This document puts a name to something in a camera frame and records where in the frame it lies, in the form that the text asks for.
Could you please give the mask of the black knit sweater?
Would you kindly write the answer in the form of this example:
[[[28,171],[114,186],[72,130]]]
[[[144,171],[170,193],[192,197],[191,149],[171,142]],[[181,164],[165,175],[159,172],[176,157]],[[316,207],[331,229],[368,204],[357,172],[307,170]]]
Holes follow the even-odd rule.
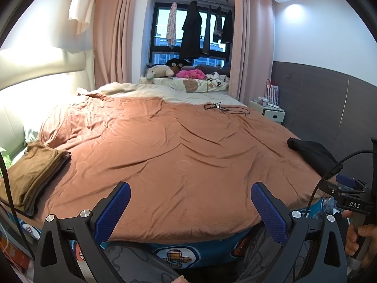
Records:
[[[338,163],[331,152],[318,142],[289,138],[287,146],[296,151],[321,177],[325,177]]]

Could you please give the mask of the blue cartoon bed sheet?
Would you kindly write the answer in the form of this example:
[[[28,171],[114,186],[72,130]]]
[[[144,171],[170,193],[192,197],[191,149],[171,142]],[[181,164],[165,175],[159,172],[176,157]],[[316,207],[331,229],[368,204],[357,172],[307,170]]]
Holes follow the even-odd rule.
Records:
[[[336,202],[334,198],[321,197],[313,203],[308,211],[308,218],[321,218],[324,214],[334,215]],[[27,232],[35,240],[40,239],[41,229],[36,228],[19,218],[19,223],[24,232]],[[214,241],[202,241],[198,243],[185,243],[178,245],[163,245],[145,243],[141,244],[142,250],[160,258],[174,270],[184,268],[195,268],[210,266],[236,261],[245,255],[247,245],[251,242],[254,235],[264,227],[263,222],[255,225],[249,230],[236,233],[230,238]],[[84,261],[84,255],[77,241],[70,240],[70,247],[78,261]],[[115,246],[125,245],[123,241],[112,241],[101,243],[102,249],[115,250]]]

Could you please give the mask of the folded olive-brown garment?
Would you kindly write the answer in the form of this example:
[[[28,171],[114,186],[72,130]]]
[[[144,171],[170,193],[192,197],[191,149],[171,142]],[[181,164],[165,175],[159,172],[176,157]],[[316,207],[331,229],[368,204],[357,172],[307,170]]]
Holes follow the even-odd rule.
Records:
[[[25,153],[7,170],[15,210],[33,218],[41,193],[69,160],[67,150],[29,143]]]

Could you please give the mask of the orange-brown duvet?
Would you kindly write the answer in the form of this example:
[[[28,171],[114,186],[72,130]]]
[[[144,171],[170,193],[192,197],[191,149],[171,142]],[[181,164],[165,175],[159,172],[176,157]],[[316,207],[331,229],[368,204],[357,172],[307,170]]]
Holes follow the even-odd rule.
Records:
[[[256,225],[251,186],[290,209],[323,197],[320,176],[287,146],[292,133],[256,111],[223,114],[161,98],[76,96],[44,121],[40,141],[70,152],[43,192],[34,223],[92,209],[120,182],[131,199],[111,238],[180,244]]]

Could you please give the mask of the white bedside table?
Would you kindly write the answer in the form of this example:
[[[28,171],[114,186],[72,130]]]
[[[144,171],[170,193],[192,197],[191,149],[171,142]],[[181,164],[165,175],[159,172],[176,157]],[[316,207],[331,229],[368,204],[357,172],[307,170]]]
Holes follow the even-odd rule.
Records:
[[[276,123],[282,124],[284,121],[285,111],[281,108],[275,108],[270,105],[262,106],[254,100],[249,101],[248,106]]]

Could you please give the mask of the cream bed sheet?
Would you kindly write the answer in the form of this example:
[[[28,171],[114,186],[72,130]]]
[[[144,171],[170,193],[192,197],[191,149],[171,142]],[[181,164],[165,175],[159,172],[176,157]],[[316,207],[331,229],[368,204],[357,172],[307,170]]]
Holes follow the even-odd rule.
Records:
[[[106,95],[115,97],[133,97],[133,98],[151,98],[157,97],[172,103],[186,103],[193,105],[207,103],[221,103],[222,105],[238,105],[245,106],[234,98],[223,95],[219,92],[213,93],[186,93],[184,91],[176,91],[171,87],[162,85],[147,84],[130,84],[130,83],[110,83],[106,84],[94,91],[87,91],[78,87],[79,95]]]

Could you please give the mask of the right pink curtain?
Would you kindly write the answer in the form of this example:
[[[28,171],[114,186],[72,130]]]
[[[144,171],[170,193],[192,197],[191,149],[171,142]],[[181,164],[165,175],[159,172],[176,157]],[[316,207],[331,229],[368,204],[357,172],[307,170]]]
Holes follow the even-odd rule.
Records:
[[[272,76],[274,40],[273,0],[234,0],[229,96],[248,105],[264,95]]]

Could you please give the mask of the pink curtain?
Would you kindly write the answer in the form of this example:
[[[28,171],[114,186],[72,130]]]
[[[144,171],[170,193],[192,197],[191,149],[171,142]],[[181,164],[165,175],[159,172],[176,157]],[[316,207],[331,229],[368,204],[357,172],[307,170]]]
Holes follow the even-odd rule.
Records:
[[[229,96],[248,105],[264,95],[272,76],[274,40],[273,0],[234,0]]]
[[[132,82],[135,0],[96,0],[93,22],[94,82]]]

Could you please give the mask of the beige plush toy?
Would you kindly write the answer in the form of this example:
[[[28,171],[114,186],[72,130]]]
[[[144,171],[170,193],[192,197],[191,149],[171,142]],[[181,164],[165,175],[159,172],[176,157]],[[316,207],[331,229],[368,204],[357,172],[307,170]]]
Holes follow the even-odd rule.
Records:
[[[156,65],[146,72],[146,80],[151,84],[155,78],[173,77],[174,71],[167,65]]]

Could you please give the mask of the cream bear-print pillow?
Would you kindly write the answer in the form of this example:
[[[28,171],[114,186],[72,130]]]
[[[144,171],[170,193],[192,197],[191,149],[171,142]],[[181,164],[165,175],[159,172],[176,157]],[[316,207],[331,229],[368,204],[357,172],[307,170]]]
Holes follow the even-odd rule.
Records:
[[[186,79],[178,77],[163,77],[147,79],[141,77],[140,84],[154,84],[167,86],[175,91],[187,93],[223,92],[229,89],[230,78],[226,75],[208,75],[206,79]]]

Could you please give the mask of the cream padded headboard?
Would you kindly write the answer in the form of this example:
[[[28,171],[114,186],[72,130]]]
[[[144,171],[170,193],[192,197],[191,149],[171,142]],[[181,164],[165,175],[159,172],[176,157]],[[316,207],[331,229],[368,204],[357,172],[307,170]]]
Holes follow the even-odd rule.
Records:
[[[1,148],[15,158],[77,89],[94,89],[94,52],[48,47],[1,51]]]

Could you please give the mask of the pink plush toy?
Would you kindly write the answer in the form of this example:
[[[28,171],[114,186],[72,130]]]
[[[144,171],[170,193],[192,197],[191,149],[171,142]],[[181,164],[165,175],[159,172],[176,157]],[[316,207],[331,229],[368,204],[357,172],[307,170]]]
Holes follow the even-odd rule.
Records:
[[[192,69],[192,70],[180,70],[176,77],[181,79],[198,79],[198,80],[206,80],[206,75],[199,69]]]

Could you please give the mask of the black hanging coat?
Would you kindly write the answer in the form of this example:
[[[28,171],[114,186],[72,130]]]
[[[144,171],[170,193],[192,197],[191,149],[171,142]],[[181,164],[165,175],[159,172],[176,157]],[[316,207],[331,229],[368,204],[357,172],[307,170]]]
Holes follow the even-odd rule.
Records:
[[[180,58],[197,59],[200,56],[201,24],[203,20],[197,7],[197,1],[191,1],[183,27]]]

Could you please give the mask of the patterned hanging garment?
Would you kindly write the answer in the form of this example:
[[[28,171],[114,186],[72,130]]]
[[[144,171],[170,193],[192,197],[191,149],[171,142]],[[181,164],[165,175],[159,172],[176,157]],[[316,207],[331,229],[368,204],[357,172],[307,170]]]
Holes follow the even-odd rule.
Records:
[[[166,31],[166,40],[168,47],[173,49],[176,44],[176,12],[177,12],[177,3],[174,2],[171,5],[169,16],[168,16],[168,25]]]

